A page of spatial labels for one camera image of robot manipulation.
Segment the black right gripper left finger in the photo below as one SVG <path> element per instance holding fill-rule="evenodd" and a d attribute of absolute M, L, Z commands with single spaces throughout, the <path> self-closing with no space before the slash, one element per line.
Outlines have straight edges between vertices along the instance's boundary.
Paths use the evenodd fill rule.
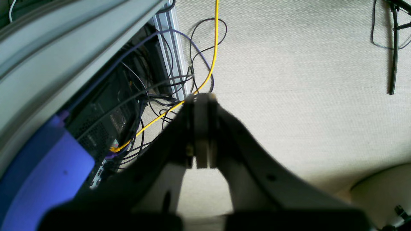
<path fill-rule="evenodd" d="M 194 96 L 166 129 L 124 171 L 102 186 L 47 212 L 40 231 L 182 231 L 176 214 L 182 180 L 192 157 Z"/>

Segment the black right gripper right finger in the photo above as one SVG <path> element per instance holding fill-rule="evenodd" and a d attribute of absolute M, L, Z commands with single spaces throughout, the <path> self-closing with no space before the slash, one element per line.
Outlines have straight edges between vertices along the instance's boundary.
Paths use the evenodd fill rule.
<path fill-rule="evenodd" d="M 213 164 L 226 179 L 233 212 L 226 231 L 369 231 L 365 213 L 313 187 L 279 164 L 211 96 L 217 144 Z"/>

